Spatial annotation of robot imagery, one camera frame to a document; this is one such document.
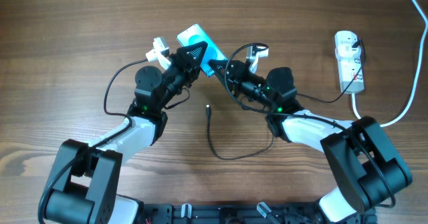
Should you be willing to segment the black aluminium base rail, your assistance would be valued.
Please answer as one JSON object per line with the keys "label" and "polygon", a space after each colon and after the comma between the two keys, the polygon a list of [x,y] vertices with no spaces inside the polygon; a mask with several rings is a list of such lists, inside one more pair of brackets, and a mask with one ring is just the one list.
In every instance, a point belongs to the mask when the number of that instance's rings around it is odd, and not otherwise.
{"label": "black aluminium base rail", "polygon": [[331,223],[316,203],[283,205],[171,205],[145,204],[135,223],[205,224],[205,223]]}

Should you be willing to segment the white power strip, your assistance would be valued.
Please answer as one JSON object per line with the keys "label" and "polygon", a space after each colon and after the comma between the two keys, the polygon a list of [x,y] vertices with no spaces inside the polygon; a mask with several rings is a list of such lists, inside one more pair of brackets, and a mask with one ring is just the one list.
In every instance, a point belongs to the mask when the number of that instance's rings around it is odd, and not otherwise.
{"label": "white power strip", "polygon": [[351,31],[338,31],[334,36],[335,56],[338,63],[340,91],[356,94],[364,90],[360,40]]}

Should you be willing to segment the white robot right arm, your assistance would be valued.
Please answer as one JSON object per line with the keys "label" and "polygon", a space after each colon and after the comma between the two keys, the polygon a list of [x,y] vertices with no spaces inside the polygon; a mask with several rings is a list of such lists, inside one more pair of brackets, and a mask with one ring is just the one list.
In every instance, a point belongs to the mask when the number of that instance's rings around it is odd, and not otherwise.
{"label": "white robot right arm", "polygon": [[337,184],[318,201],[325,220],[345,221],[386,199],[392,208],[396,193],[413,182],[409,167],[374,118],[334,120],[303,108],[290,68],[274,68],[263,78],[247,62],[211,60],[209,66],[234,100],[243,94],[263,105],[260,113],[273,136],[325,155]]}

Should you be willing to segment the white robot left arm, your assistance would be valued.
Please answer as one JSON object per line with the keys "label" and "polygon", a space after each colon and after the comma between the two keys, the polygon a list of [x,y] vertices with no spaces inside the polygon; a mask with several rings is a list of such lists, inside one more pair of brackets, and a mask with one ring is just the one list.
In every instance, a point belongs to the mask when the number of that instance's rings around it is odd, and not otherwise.
{"label": "white robot left arm", "polygon": [[39,201],[40,223],[143,223],[143,202],[117,193],[121,166],[161,137],[164,109],[199,77],[207,49],[205,41],[172,54],[154,48],[135,75],[123,123],[98,138],[61,144]]}

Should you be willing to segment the smartphone with teal screen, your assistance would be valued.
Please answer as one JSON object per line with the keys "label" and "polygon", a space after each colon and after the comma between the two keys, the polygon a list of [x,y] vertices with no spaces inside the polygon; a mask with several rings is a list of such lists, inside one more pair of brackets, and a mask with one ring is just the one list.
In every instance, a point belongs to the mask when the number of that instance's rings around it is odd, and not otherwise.
{"label": "smartphone with teal screen", "polygon": [[177,35],[177,41],[183,46],[193,45],[202,41],[207,43],[203,61],[201,62],[201,70],[207,77],[214,75],[214,71],[209,66],[210,60],[227,60],[223,52],[217,47],[213,40],[208,36],[205,30],[198,24],[190,26],[183,32]]}

